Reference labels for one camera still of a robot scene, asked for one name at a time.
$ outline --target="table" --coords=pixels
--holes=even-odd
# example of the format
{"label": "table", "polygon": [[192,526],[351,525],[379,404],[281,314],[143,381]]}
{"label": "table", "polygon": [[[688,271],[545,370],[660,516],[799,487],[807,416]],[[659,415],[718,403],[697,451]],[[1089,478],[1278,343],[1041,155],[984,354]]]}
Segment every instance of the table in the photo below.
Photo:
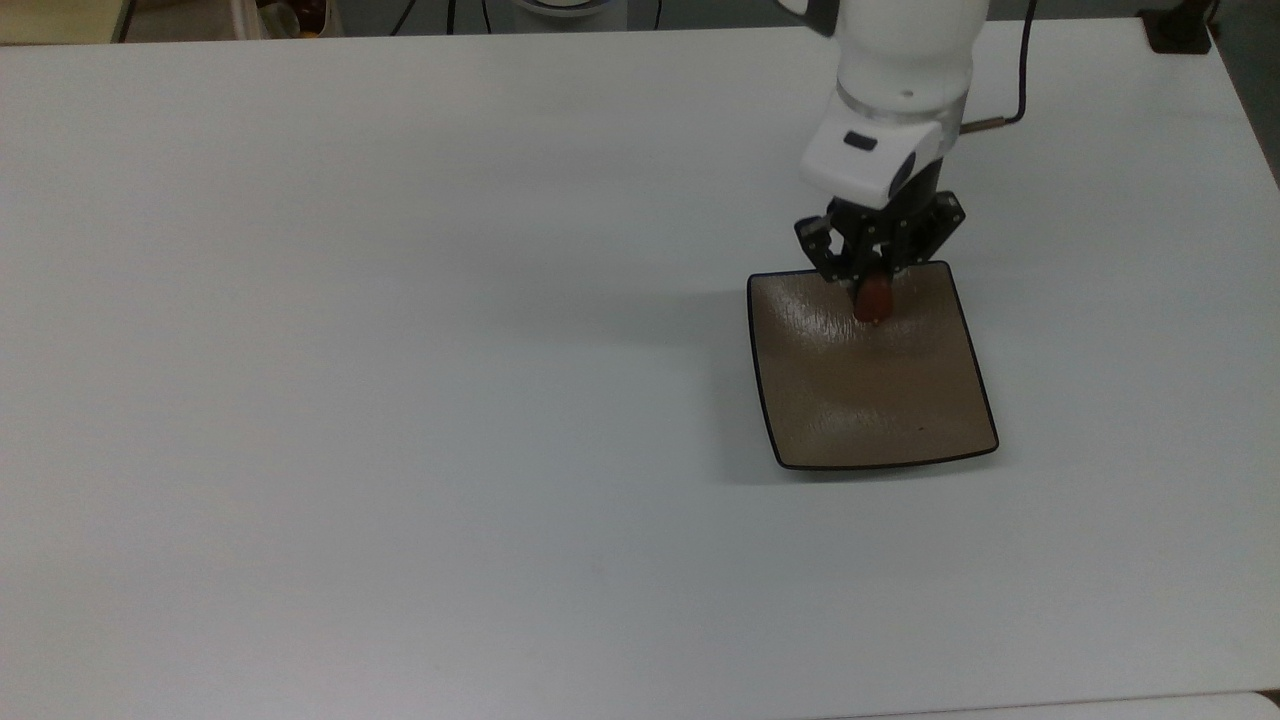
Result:
{"label": "table", "polygon": [[832,44],[0,53],[6,716],[1280,685],[1280,193],[1216,55],[1037,23],[943,170],[1002,446],[832,477],[773,462],[744,305]]}
{"label": "table", "polygon": [[5,0],[0,45],[115,42],[128,0]]}

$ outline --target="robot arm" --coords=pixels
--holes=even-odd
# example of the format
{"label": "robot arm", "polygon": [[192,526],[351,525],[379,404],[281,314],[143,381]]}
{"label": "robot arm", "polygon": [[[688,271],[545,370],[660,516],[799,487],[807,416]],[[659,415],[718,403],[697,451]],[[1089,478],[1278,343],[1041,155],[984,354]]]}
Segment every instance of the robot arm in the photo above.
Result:
{"label": "robot arm", "polygon": [[796,234],[823,278],[849,288],[855,316],[878,322],[892,311],[892,277],[964,220],[937,179],[960,135],[989,0],[777,1],[840,42],[836,88],[801,160],[804,179],[835,200]]}

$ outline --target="white tabletop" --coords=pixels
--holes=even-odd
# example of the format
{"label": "white tabletop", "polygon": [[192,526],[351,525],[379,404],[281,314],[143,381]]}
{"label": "white tabletop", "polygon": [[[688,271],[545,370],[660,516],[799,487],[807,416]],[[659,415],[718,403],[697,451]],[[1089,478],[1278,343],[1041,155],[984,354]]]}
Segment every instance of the white tabletop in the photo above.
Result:
{"label": "white tabletop", "polygon": [[[972,117],[1012,110],[1016,24]],[[966,137],[1002,446],[780,469],[797,28],[0,50],[0,715],[777,720],[1280,685],[1280,193],[1043,22]]]}

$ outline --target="black cable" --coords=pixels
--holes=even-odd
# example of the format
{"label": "black cable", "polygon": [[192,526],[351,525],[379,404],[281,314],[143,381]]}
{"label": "black cable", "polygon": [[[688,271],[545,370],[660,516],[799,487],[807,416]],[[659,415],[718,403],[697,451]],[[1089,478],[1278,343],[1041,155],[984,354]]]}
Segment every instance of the black cable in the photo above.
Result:
{"label": "black cable", "polygon": [[1027,0],[1027,19],[1023,20],[1023,46],[1018,54],[1018,111],[1009,118],[987,118],[960,126],[960,135],[983,129],[1002,128],[1023,119],[1027,114],[1027,55],[1032,41],[1032,20],[1036,19],[1037,0]]}
{"label": "black cable", "polygon": [[408,14],[413,12],[415,4],[417,4],[417,0],[408,0],[408,5],[404,5],[404,12],[401,13],[401,19],[396,23],[396,27],[392,28],[392,37],[396,37],[396,33],[399,32],[399,28],[404,27],[404,20],[407,20]]}
{"label": "black cable", "polygon": [[1027,51],[1032,45],[1032,20],[1036,19],[1036,0],[1027,1],[1027,19],[1023,20],[1023,49],[1018,54],[1018,113],[1005,124],[1011,126],[1027,114]]}

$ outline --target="square plate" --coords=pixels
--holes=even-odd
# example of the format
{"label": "square plate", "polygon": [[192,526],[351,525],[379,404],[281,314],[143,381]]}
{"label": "square plate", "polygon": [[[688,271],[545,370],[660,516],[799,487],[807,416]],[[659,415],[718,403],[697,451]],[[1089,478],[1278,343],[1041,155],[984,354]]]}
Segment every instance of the square plate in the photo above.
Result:
{"label": "square plate", "polygon": [[773,455],[795,470],[960,460],[1000,439],[946,263],[893,281],[893,315],[854,320],[814,270],[751,275],[751,355]]}

